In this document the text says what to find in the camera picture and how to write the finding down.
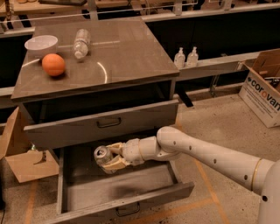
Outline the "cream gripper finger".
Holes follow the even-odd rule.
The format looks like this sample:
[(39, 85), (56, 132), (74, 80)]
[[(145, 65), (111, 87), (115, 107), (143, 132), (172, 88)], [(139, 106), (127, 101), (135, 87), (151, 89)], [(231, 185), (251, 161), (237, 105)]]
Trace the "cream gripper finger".
[(103, 164), (101, 167), (106, 171), (116, 171), (124, 169), (130, 163), (125, 160), (124, 157), (117, 155), (112, 160), (108, 161), (106, 164)]
[(123, 154), (123, 143), (113, 143), (107, 145), (106, 148), (114, 154), (122, 155)]

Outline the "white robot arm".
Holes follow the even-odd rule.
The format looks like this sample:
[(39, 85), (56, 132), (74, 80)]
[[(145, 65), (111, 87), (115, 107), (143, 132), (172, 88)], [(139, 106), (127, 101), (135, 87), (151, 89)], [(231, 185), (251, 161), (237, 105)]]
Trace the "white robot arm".
[(261, 196), (257, 224), (280, 224), (280, 161), (270, 161), (188, 136), (165, 126), (152, 137), (114, 143), (115, 153), (101, 167), (106, 171), (148, 160), (167, 161), (180, 153), (196, 158), (237, 184)]

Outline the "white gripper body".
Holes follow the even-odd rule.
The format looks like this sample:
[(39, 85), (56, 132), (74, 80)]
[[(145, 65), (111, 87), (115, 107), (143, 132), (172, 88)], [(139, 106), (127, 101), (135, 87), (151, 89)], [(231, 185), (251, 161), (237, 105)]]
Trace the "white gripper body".
[(122, 157), (129, 165), (136, 166), (144, 163), (139, 144), (140, 140), (135, 138), (122, 145)]

